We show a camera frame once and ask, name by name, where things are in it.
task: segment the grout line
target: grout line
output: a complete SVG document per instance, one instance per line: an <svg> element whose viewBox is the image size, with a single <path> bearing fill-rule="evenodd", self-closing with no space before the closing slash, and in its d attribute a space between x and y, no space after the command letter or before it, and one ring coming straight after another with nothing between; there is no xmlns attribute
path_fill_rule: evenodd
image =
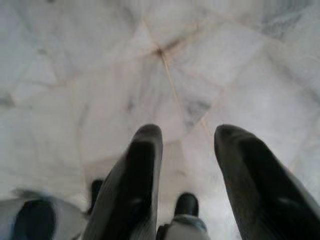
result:
<svg viewBox="0 0 320 240"><path fill-rule="evenodd" d="M207 140L209 141L209 144L211 145L212 149L214 150L215 149L215 141L214 141L214 137L212 136L210 129L208 127L207 120L205 118L202 118L200 120L200 124L201 124L201 128L205 132L205 136L206 136Z"/></svg>
<svg viewBox="0 0 320 240"><path fill-rule="evenodd" d="M176 103L178 105L178 108L179 108L179 112L180 112L180 116L181 116L181 120L182 120L182 124L184 125L184 113L183 113L183 110L182 110L182 106L181 106L181 102L180 102L180 99L177 95L177 92L176 92L176 88L175 88L175 85L172 81L172 78L171 78L171 75L170 75L170 72L169 72L169 67L167 65L167 62L166 62L166 59L165 57L163 56L163 54L161 55L162 59L163 59L163 64L164 64L164 68L165 68L165 71L166 71L166 74L168 76L168 79L169 79L169 82L170 82L170 86L171 86L171 90L173 92L173 95L174 95L174 98L176 100Z"/></svg>
<svg viewBox="0 0 320 240"><path fill-rule="evenodd" d="M68 106L70 108L70 113L69 113L69 117L70 117L70 120L71 120L71 124L73 125L73 138L74 138L74 141L75 141L75 147L76 147L76 152L77 152L77 160L78 160L78 164L80 165L80 170L82 171L82 179L83 179L83 187L84 187L84 191L87 190L88 186L87 186L87 178L86 178L86 173L85 173L85 165L84 165L84 160L83 160L83 155L82 155L82 152L81 152L81 143L80 143L80 129L79 129L79 126L77 124L77 121L76 121L76 116L75 116L75 113L74 113L74 104L73 104L73 101L71 99L71 94L70 94L70 89L69 89L69 86L66 85L65 86L65 90L66 90L66 98L67 98L67 103L68 103Z"/></svg>
<svg viewBox="0 0 320 240"><path fill-rule="evenodd" d="M304 141L301 143L301 145L298 147L298 151L296 153L296 155L293 157L292 159L292 163L288 166L288 169L293 173L294 170L297 167L297 164L301 161L301 159L299 158L300 153L306 149L308 140L312 139L314 136L316 136L318 133L315 130L315 128L318 125L318 122L320 120L320 114L318 114L315 123L312 125L312 127L310 128L310 130L308 131L308 133L306 134L306 137L304 139Z"/></svg>
<svg viewBox="0 0 320 240"><path fill-rule="evenodd" d="M203 76L202 74L199 74L199 73L197 73L197 72L196 72L196 73L191 73L190 71L187 71L187 70L185 70L183 67L180 67L180 66L178 66L178 65L176 65L176 64L173 64L172 67L175 68L175 69L177 69L177 70L179 70L179 71L181 71L181 72L183 72L184 74L186 74L187 76L189 76L189 77L191 77L191 78L200 79L201 81L204 81L204 82L212 85L212 86L215 87L215 88L219 88L219 89L221 89L221 90L223 89L223 86L221 86L221 85L219 85L219 84L217 84L217 83L215 83L215 82L213 82L213 81L210 81L208 78L206 78L206 77Z"/></svg>

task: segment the white marble tile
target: white marble tile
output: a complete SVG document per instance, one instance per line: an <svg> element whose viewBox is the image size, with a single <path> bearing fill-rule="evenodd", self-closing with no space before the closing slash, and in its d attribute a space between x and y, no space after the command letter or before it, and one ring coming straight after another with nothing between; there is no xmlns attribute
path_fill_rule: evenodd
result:
<svg viewBox="0 0 320 240"><path fill-rule="evenodd" d="M200 0L198 5L320 57L318 0Z"/></svg>
<svg viewBox="0 0 320 240"><path fill-rule="evenodd" d="M12 90L11 97L14 104L20 105L29 98L38 96L58 84L48 56L39 53L20 76L20 82Z"/></svg>
<svg viewBox="0 0 320 240"><path fill-rule="evenodd" d="M315 14L305 13L295 27L286 32L282 41L293 48L302 51L302 54L316 58L320 62L320 19L314 20Z"/></svg>
<svg viewBox="0 0 320 240"><path fill-rule="evenodd" d="M68 86L85 161L118 155L144 124L158 124L164 141L185 132L162 59L151 55L112 65Z"/></svg>
<svg viewBox="0 0 320 240"><path fill-rule="evenodd" d="M192 190L190 181L180 141L165 144L159 182L157 225L171 222L179 195Z"/></svg>
<svg viewBox="0 0 320 240"><path fill-rule="evenodd" d="M36 45L12 8L0 6L0 109L13 105L10 92L34 59Z"/></svg>
<svg viewBox="0 0 320 240"><path fill-rule="evenodd" d="M182 141L190 190L199 200L199 216L211 239L241 239L215 158L213 139L197 125Z"/></svg>
<svg viewBox="0 0 320 240"><path fill-rule="evenodd" d="M295 47L269 47L270 60L311 94L320 97L320 60Z"/></svg>
<svg viewBox="0 0 320 240"><path fill-rule="evenodd" d="M246 16L250 9L258 4L254 0L198 0L197 5L228 19Z"/></svg>
<svg viewBox="0 0 320 240"><path fill-rule="evenodd" d="M282 45L268 44L242 70L207 116L212 133L220 124L233 124L261 138L290 166L319 114L314 93L299 85L285 62L273 60Z"/></svg>
<svg viewBox="0 0 320 240"><path fill-rule="evenodd" d="M60 79L106 67L140 20L134 13L138 8L122 0L13 1L12 5L43 42Z"/></svg>
<svg viewBox="0 0 320 240"><path fill-rule="evenodd" d="M0 121L1 170L23 180L22 186L16 187L62 196L84 189L71 110L63 88L25 101L4 113ZM1 181L10 181L6 175L1 176Z"/></svg>
<svg viewBox="0 0 320 240"><path fill-rule="evenodd" d="M222 23L190 43L172 62L186 72L225 86L235 79L264 42L263 36L248 28Z"/></svg>
<svg viewBox="0 0 320 240"><path fill-rule="evenodd" d="M212 13L191 0L153 1L144 21L154 41L165 49L196 34Z"/></svg>
<svg viewBox="0 0 320 240"><path fill-rule="evenodd" d="M169 72L182 110L184 124L191 129L215 103L222 89L174 66L169 67Z"/></svg>
<svg viewBox="0 0 320 240"><path fill-rule="evenodd" d="M295 159L294 175L303 183L314 199L320 204L320 121L314 127L308 140Z"/></svg>
<svg viewBox="0 0 320 240"><path fill-rule="evenodd" d="M125 46L119 51L117 62L149 55L157 49L158 46L151 39L146 24L141 22Z"/></svg>

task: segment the stone floor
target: stone floor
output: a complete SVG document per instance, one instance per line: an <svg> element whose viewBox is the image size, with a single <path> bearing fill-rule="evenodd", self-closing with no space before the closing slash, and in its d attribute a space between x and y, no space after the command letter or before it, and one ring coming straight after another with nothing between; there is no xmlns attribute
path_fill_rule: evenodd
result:
<svg viewBox="0 0 320 240"><path fill-rule="evenodd" d="M192 191L212 239L240 239L213 151L261 139L320 201L320 1L0 0L0 198L87 205L140 125L165 141L159 221Z"/></svg>

